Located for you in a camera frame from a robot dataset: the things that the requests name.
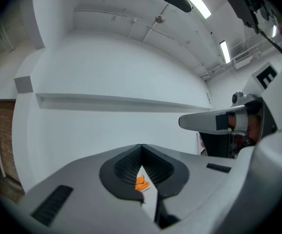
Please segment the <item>black vent grille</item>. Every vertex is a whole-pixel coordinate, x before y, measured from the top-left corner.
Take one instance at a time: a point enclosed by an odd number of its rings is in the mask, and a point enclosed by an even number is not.
[[[40,223],[49,226],[72,191],[73,188],[69,186],[58,186],[31,216]]]
[[[216,171],[227,173],[227,174],[229,173],[230,169],[232,169],[231,167],[228,167],[228,166],[221,166],[221,165],[212,164],[212,163],[208,163],[206,167],[216,170]]]
[[[125,156],[114,167],[116,176],[132,187],[135,187],[136,177],[141,168],[141,154],[142,147]]]
[[[145,148],[143,149],[142,164],[155,187],[173,174],[174,168],[169,162]]]

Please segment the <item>white ceiling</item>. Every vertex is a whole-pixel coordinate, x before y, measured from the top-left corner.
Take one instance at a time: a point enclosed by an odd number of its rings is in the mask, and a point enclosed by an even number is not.
[[[196,8],[185,13],[163,0],[79,0],[73,28],[113,32],[144,41],[155,17],[163,12],[166,21],[153,26],[145,44],[162,50],[201,76],[223,64],[221,41],[227,42],[232,58],[263,40],[244,27],[226,0],[203,1],[211,12],[207,19]],[[28,39],[16,0],[10,1],[1,18],[14,46]],[[261,18],[259,21],[260,27],[271,34],[271,22]],[[4,50],[0,43],[0,52]]]
[[[143,41],[150,29],[146,25],[152,26],[155,17],[163,11],[166,21],[154,26],[158,32],[151,31],[146,44],[173,56],[199,75],[222,64],[219,43],[205,27],[202,15],[196,9],[185,13],[171,4],[166,5],[163,0],[82,0],[74,12],[74,28],[128,36],[132,19],[137,18],[140,23],[136,23],[131,38]]]

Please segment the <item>black slot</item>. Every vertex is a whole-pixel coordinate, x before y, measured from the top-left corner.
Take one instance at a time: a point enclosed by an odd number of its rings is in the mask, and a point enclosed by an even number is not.
[[[206,167],[216,170],[216,171],[227,173],[227,174],[229,173],[230,169],[232,169],[231,167],[228,167],[228,166],[221,166],[221,165],[212,164],[212,163],[208,163]]]
[[[49,226],[72,191],[73,188],[69,186],[58,186],[31,214],[31,216],[40,223]]]

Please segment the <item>white robot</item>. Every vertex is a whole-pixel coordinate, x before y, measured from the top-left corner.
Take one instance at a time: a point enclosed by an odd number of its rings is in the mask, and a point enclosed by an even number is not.
[[[250,115],[261,118],[255,145],[246,137]],[[71,162],[7,207],[33,233],[235,234],[263,223],[282,200],[282,71],[268,63],[231,108],[184,115],[179,125],[201,133],[209,156],[117,148]],[[236,134],[245,140],[240,152]],[[154,222],[134,189],[141,165],[158,190]]]

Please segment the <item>ceiling pipe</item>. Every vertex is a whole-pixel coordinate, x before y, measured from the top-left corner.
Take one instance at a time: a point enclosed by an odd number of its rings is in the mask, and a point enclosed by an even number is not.
[[[142,21],[139,21],[138,19],[136,18],[130,18],[126,15],[123,15],[123,14],[120,14],[120,13],[116,13],[116,12],[112,12],[112,11],[108,11],[108,10],[97,10],[97,9],[88,9],[88,8],[76,8],[75,9],[76,12],[98,12],[98,13],[105,13],[105,14],[111,14],[111,15],[116,15],[116,16],[120,16],[120,17],[125,17],[125,18],[128,18],[130,19],[131,21],[135,20],[135,23],[134,25],[136,25],[137,23],[140,23],[140,24],[143,24],[145,26],[147,26],[148,28],[150,28],[150,31],[155,31],[165,37],[168,37],[170,39],[172,39],[176,44],[178,44],[180,47],[184,48],[186,51],[188,51],[195,59],[196,61],[199,63],[199,65],[201,67],[204,67],[203,64],[197,59],[197,57],[191,52],[189,51],[185,46],[183,46],[182,44],[178,43],[175,39],[173,39],[172,37],[164,34],[163,32],[161,32],[160,30],[158,29],[153,29],[153,26],[150,26]],[[129,36],[131,37],[132,35],[132,30],[133,30],[133,26],[132,26],[132,29],[130,30],[130,33],[129,33]]]
[[[254,58],[257,58],[257,59],[259,59],[259,58],[261,58],[261,57],[263,57],[263,56],[265,56],[265,55],[267,55],[267,54],[269,54],[269,53],[271,53],[272,51],[274,51],[276,48],[275,47],[271,47],[271,48],[269,48],[268,50],[265,50],[264,52],[261,52],[261,51],[258,51],[258,52],[256,52],[254,55],[252,55]],[[214,75],[215,73],[217,73],[217,72],[219,72],[219,71],[221,71],[222,69],[224,69],[224,68],[226,68],[229,64],[231,64],[232,62],[230,62],[230,63],[228,63],[228,64],[224,64],[222,67],[219,67],[217,70],[213,70],[212,69],[212,73],[211,73],[211,71],[209,71],[208,73],[208,76],[210,76],[210,75]]]
[[[3,45],[3,47],[5,48],[6,51],[11,52],[12,50],[6,45],[6,43],[4,42],[4,40],[0,37],[0,43]]]
[[[0,18],[0,29],[2,31],[2,37],[5,38],[7,44],[10,46],[11,51],[15,50],[15,47],[13,46],[13,44],[11,43],[8,34],[6,33],[6,30],[4,29],[3,23],[2,23],[2,19]]]
[[[241,42],[239,42],[239,43],[237,43],[236,45],[234,45],[233,47],[230,47],[229,49],[233,49],[233,48],[235,48],[235,47],[237,47],[239,44],[242,44],[244,41],[247,41],[247,40],[249,40],[249,43],[250,43],[250,38],[252,37],[252,36],[254,36],[254,35],[257,35],[256,33],[253,33],[253,34],[251,34],[249,37],[247,37],[246,39],[244,39],[244,40],[242,40]]]
[[[242,51],[240,54],[237,54],[236,56],[234,56],[233,58],[231,58],[231,62],[230,62],[230,63],[232,63],[236,57],[241,56],[244,52],[247,52],[247,51],[249,51],[249,50],[251,50],[251,49],[257,47],[258,45],[262,45],[262,43],[265,42],[265,41],[266,41],[266,39],[263,39],[263,40],[260,41],[259,43],[254,44],[254,45],[251,46],[250,48],[248,48],[248,49]],[[215,68],[209,70],[207,73],[201,75],[200,78],[203,78],[203,77],[206,77],[206,76],[209,76],[209,75],[213,75],[214,73],[220,71],[222,68],[224,68],[225,66],[229,65],[230,63],[220,64],[220,65],[216,66]]]
[[[163,15],[163,14],[164,14],[164,11],[165,11],[165,10],[166,10],[166,8],[168,7],[168,5],[169,5],[169,3],[167,3],[167,5],[164,7],[164,9],[162,10],[162,12],[160,13],[161,15]],[[156,24],[157,24],[157,21],[155,20],[155,22],[152,24],[152,26],[151,26],[150,30],[147,32],[146,36],[144,37],[144,39],[143,39],[142,43],[145,43],[145,41],[146,41],[147,37],[149,37],[149,35],[150,35],[150,33],[151,33],[152,29],[156,26]]]

